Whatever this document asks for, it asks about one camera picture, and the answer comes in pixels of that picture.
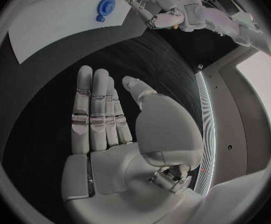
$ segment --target dark background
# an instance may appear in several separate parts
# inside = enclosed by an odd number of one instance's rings
[[[271,10],[271,0],[262,0],[267,7]],[[0,10],[2,9],[2,7],[4,6],[4,4],[7,2],[7,0],[0,0]],[[220,56],[222,56],[224,53],[227,53],[228,51],[232,50],[236,45],[234,43],[232,43],[231,41],[228,40],[228,38],[223,38],[221,40],[221,38],[219,37],[218,39],[216,38],[217,36],[213,36],[213,34],[209,31],[206,30],[201,30],[201,31],[196,31],[194,33],[176,33],[175,37],[173,37],[170,33],[170,31],[168,30],[162,30],[159,32],[159,34],[166,40],[168,41],[172,47],[177,51],[178,54],[173,54],[174,51],[170,49],[169,52],[171,52],[171,56],[182,56],[182,58],[187,62],[187,65],[185,67],[190,67],[192,71],[196,70],[196,67],[199,63],[203,64],[203,65],[209,65],[211,64],[213,61],[215,61],[216,59],[218,59]],[[190,45],[188,45],[188,43],[184,44],[181,41],[184,40],[188,40],[191,41]],[[155,89],[157,89],[160,93],[164,93],[164,94],[168,94],[170,96],[172,96],[172,94],[174,94],[175,92],[175,97],[173,97],[174,99],[176,99],[178,102],[182,103],[183,105],[187,108],[190,109],[190,104],[195,103],[196,101],[194,101],[194,99],[190,100],[178,100],[181,99],[180,97],[180,93],[179,91],[172,91],[172,88],[169,86],[169,84],[163,84],[163,81],[161,80],[161,73],[164,72],[165,68],[158,68],[157,72],[156,72],[156,76],[153,76],[154,72],[155,72],[155,66],[150,66],[150,70],[148,71],[142,71],[142,72],[136,72],[136,71],[132,71],[129,68],[126,70],[122,70],[122,73],[119,74],[117,70],[111,70],[111,67],[108,66],[107,64],[108,61],[110,61],[109,59],[114,59],[114,56],[109,56],[110,54],[113,54],[114,51],[113,50],[109,50],[109,49],[114,49],[114,48],[106,48],[105,51],[99,51],[100,55],[98,55],[98,57],[102,56],[102,59],[100,61],[100,63],[96,63],[97,67],[103,67],[106,68],[110,71],[110,74],[112,73],[116,73],[116,83],[118,84],[119,80],[121,79],[121,76],[123,76],[123,74],[130,74],[130,75],[134,75],[134,76],[138,76],[139,78],[145,80],[145,81],[152,81],[152,86],[155,87]],[[117,48],[117,55],[120,56],[122,49],[125,49],[125,46],[119,46]],[[74,92],[75,92],[75,80],[76,80],[76,73],[78,68],[81,65],[89,65],[87,62],[91,61],[91,59],[95,59],[94,56],[97,56],[97,54],[93,54],[91,55],[92,57],[87,57],[87,59],[83,59],[80,62],[78,62],[77,64],[73,65],[72,67],[68,68],[66,71],[62,72],[59,76],[57,76],[56,78],[54,78],[48,85],[45,86],[45,88],[43,88],[38,95],[36,95],[36,97],[27,105],[26,109],[23,111],[22,115],[20,116],[20,118],[18,119],[18,121],[16,122],[16,125],[19,124],[25,124],[27,127],[27,130],[30,130],[30,135],[20,135],[20,133],[15,132],[15,128],[12,131],[12,134],[10,136],[9,142],[18,142],[18,140],[20,139],[22,141],[23,138],[29,138],[29,139],[35,139],[36,143],[37,141],[40,142],[43,140],[43,137],[41,137],[37,132],[39,132],[39,129],[42,129],[42,131],[45,134],[45,139],[47,140],[47,143],[49,143],[52,139],[52,137],[54,136],[55,133],[57,133],[57,135],[55,136],[56,140],[59,142],[59,145],[62,147],[62,149],[64,150],[64,152],[62,152],[60,155],[55,155],[55,156],[43,156],[43,153],[46,153],[46,147],[44,145],[41,145],[41,147],[37,147],[37,146],[24,146],[24,144],[29,144],[30,140],[26,140],[26,142],[20,142],[19,145],[22,145],[21,148],[24,148],[26,150],[26,156],[21,158],[21,159],[12,159],[12,156],[16,155],[14,153],[12,153],[12,149],[10,148],[8,150],[8,145],[7,145],[7,150],[6,153],[9,152],[9,160],[5,160],[4,161],[4,165],[7,165],[8,163],[13,162],[13,166],[14,166],[14,170],[13,173],[10,173],[10,175],[13,175],[14,177],[17,176],[18,178],[18,182],[17,185],[23,185],[25,186],[25,184],[28,184],[31,180],[26,180],[24,178],[22,178],[20,180],[20,175],[24,174],[24,172],[27,172],[27,170],[24,169],[24,165],[25,163],[39,163],[39,162],[43,162],[42,159],[44,159],[44,161],[49,160],[50,158],[55,158],[53,161],[56,163],[61,163],[60,160],[64,160],[64,158],[66,158],[67,153],[70,153],[70,147],[67,145],[66,140],[69,138],[68,135],[68,125],[70,125],[70,113],[67,112],[60,112],[61,110],[58,110],[58,112],[55,112],[55,110],[53,109],[53,107],[55,107],[53,104],[57,105],[58,103],[62,103],[62,107],[63,109],[71,109],[72,108],[72,99],[69,99],[68,97],[73,97],[74,96]],[[60,90],[61,91],[66,91],[66,92],[54,92],[52,87],[56,87],[59,86],[61,84]],[[122,90],[121,88],[118,88],[119,90],[119,94],[124,94],[124,90]],[[46,96],[49,95],[50,99],[47,100],[43,100],[40,97],[40,95]],[[137,110],[137,107],[134,103],[132,103],[132,100],[130,99],[129,101],[127,99],[124,99],[124,101],[122,101],[122,104],[124,105],[123,107],[130,107],[130,109]],[[29,122],[29,118],[30,118],[30,114],[31,114],[31,110],[33,113],[33,118],[35,118],[38,121],[35,122]],[[53,127],[53,123],[59,123],[59,127],[63,126],[63,130],[62,129],[53,129],[52,130],[45,130],[44,127],[40,127],[41,124],[41,120],[44,118],[47,118],[44,114],[46,112],[51,112],[51,113],[55,113],[54,118],[59,118],[57,120],[52,120],[53,122],[52,127]],[[129,120],[134,119],[134,116],[136,116],[136,112],[128,112],[125,111],[126,115],[131,115],[131,116],[127,116],[127,118]],[[193,114],[196,122],[199,122],[199,118],[198,118],[198,114],[195,113],[194,114],[194,109],[191,108],[191,114]],[[54,145],[53,148],[55,150],[51,150],[50,154],[53,153],[53,151],[55,151],[55,153],[60,153],[61,148]],[[18,171],[16,172],[15,167],[18,165],[18,167],[20,166],[21,168],[21,172]],[[52,169],[49,168],[49,163],[47,163],[47,170],[45,170],[45,172],[47,173],[47,176],[51,175],[52,177],[57,177],[60,175],[60,173],[55,173],[52,172]],[[30,190],[26,190],[27,191],[27,195],[30,195],[30,199],[32,200],[33,198],[35,198],[36,194],[37,194],[37,188],[47,188],[48,186],[46,185],[48,182],[48,180],[46,180],[44,182],[39,181],[39,186],[38,187],[30,187]],[[59,183],[52,183],[51,187],[56,187],[59,186]],[[56,196],[59,194],[59,190],[56,189],[52,189],[52,190],[47,190],[48,192],[54,193]],[[49,210],[47,210],[49,204],[46,203],[46,200],[38,200],[38,204],[40,207],[40,211],[41,210],[41,206],[43,207],[43,212],[48,212],[48,217],[51,215],[52,217],[54,216],[54,211],[52,210],[51,212]],[[8,207],[6,207],[6,205],[3,203],[3,201],[0,199],[0,213],[2,215],[0,215],[0,222],[3,222],[5,220],[7,220],[8,222],[12,222],[12,223],[16,223],[18,222],[18,220],[16,219],[16,217],[14,217],[14,215],[9,211]],[[255,216],[255,218],[250,222],[250,223],[271,223],[271,198],[269,199],[269,201],[266,203],[266,205],[264,206],[264,208],[262,209],[262,211]]]

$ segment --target robotic arm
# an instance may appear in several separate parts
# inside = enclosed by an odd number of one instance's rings
[[[243,46],[253,46],[269,54],[264,34],[245,23],[229,18],[216,8],[207,8],[201,0],[125,0],[139,14],[150,29],[180,28],[191,32],[209,29],[220,35],[230,36]],[[156,3],[165,13],[152,15],[145,9],[148,1]]]

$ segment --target black floor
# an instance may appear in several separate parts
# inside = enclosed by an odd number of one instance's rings
[[[12,129],[3,159],[4,168],[23,196],[58,224],[72,223],[61,200],[60,185],[65,160],[71,154],[71,111],[82,65],[109,71],[135,139],[135,119],[140,110],[121,84],[125,75],[140,78],[175,99],[202,129],[194,72],[155,32],[109,46],[72,65],[26,106]]]

